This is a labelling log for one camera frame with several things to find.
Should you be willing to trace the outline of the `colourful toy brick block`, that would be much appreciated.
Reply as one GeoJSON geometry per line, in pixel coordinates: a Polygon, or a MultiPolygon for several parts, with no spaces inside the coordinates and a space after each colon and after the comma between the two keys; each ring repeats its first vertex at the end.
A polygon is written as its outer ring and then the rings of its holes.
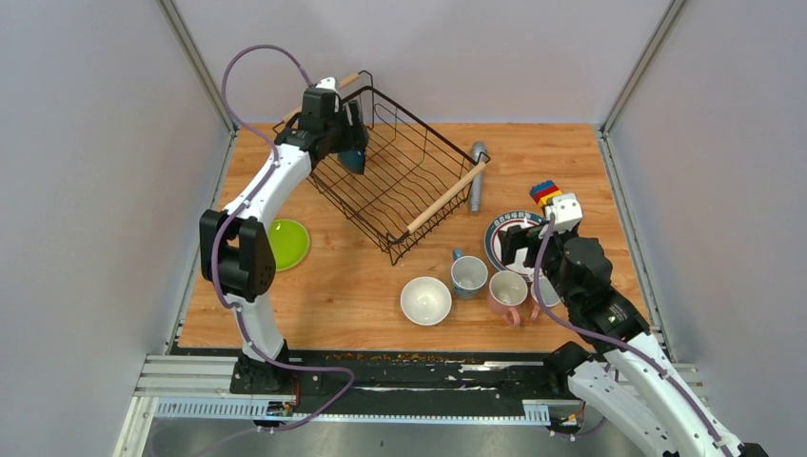
{"type": "Polygon", "coordinates": [[[543,209],[552,198],[561,195],[562,191],[553,180],[546,180],[533,186],[529,190],[529,194],[535,204],[543,209]]]}

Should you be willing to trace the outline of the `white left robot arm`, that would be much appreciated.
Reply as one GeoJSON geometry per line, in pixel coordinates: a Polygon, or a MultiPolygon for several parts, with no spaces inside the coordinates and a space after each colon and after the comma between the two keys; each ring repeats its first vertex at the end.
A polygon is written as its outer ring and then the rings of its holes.
{"type": "Polygon", "coordinates": [[[232,385],[279,393],[294,367],[278,330],[268,290],[277,271],[268,229],[291,192],[328,155],[350,173],[365,171],[369,131],[360,104],[342,100],[324,85],[305,90],[299,113],[270,141],[258,173],[222,210],[200,218],[202,272],[222,305],[231,310],[242,335],[242,353],[232,385]]]}

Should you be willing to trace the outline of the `pink cup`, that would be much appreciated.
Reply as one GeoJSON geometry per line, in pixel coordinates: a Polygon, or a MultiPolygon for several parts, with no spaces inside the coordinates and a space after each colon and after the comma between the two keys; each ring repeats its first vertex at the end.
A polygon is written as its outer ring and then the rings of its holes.
{"type": "Polygon", "coordinates": [[[503,270],[495,273],[489,283],[486,303],[489,310],[511,327],[521,324],[519,307],[528,296],[526,281],[516,272],[503,270]]]}

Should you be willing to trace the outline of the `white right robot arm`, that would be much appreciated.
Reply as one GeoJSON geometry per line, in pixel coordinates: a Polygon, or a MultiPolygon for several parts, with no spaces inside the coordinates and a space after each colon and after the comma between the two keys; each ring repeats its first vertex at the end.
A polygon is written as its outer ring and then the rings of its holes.
{"type": "Polygon", "coordinates": [[[765,455],[761,445],[743,442],[725,427],[682,379],[647,321],[612,285],[613,266],[598,239],[581,237],[575,228],[556,231],[552,222],[507,228],[493,238],[505,265],[526,252],[533,289],[546,278],[567,309],[560,325],[577,333],[631,386],[620,386],[580,345],[568,342],[545,360],[549,393],[573,394],[595,407],[650,456],[765,455]]]}

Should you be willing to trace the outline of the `white plate dark striped rim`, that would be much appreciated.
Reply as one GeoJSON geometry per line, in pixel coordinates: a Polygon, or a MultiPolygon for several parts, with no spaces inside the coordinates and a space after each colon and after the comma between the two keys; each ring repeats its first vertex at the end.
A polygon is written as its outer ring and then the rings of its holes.
{"type": "MultiPolygon", "coordinates": [[[[547,224],[547,220],[538,215],[538,213],[530,211],[509,211],[497,216],[488,226],[484,238],[484,252],[487,256],[488,262],[496,271],[506,270],[502,267],[500,262],[500,243],[498,241],[498,232],[510,226],[543,226],[547,224]]],[[[533,278],[524,278],[527,283],[531,283],[533,278]]]]}

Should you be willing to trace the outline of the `beige ceramic bowl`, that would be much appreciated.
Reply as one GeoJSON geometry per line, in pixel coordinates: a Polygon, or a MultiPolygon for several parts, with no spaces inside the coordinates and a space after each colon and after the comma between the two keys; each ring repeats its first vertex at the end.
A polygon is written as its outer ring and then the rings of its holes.
{"type": "Polygon", "coordinates": [[[441,280],[422,276],[410,280],[400,294],[404,316],[419,326],[435,326],[442,322],[452,309],[452,296],[441,280]]]}

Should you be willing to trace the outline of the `light blue mug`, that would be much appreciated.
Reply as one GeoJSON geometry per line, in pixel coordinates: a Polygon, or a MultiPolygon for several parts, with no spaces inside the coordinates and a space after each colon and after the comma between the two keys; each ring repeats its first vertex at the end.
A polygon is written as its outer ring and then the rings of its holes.
{"type": "Polygon", "coordinates": [[[455,294],[461,300],[474,298],[487,283],[485,262],[479,257],[465,255],[459,248],[453,249],[452,259],[450,279],[455,294]]]}

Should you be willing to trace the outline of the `lime green plate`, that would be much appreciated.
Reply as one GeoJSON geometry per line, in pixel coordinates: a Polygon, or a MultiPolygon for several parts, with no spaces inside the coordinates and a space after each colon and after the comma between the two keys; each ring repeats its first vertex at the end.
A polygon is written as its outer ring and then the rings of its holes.
{"type": "Polygon", "coordinates": [[[276,219],[267,230],[267,235],[278,271],[295,268],[309,253],[309,233],[298,221],[276,219]]]}

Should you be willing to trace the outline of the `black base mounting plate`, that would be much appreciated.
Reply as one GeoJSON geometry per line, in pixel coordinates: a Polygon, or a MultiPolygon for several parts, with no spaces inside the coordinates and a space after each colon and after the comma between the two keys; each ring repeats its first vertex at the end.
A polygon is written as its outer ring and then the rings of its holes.
{"type": "Polygon", "coordinates": [[[301,370],[237,358],[234,394],[286,395],[309,413],[332,400],[330,414],[370,416],[516,417],[524,405],[553,415],[578,412],[581,400],[566,392],[543,364],[543,352],[412,352],[285,350],[281,359],[301,370]]]}

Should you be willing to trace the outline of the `small mauve cup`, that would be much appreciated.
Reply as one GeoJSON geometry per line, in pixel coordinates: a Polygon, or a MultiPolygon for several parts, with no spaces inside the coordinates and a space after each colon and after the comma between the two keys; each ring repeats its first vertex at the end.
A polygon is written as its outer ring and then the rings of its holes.
{"type": "Polygon", "coordinates": [[[536,321],[542,311],[539,299],[542,299],[548,308],[553,308],[561,303],[560,296],[554,290],[551,282],[544,276],[539,276],[530,286],[531,321],[536,321]]]}

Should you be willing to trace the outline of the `dark blue ceramic bowl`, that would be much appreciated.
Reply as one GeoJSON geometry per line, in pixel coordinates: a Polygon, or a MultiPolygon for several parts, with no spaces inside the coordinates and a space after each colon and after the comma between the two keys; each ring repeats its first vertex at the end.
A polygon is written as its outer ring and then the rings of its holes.
{"type": "Polygon", "coordinates": [[[366,165],[366,151],[364,149],[353,149],[337,154],[339,163],[350,173],[364,175],[366,165]]]}

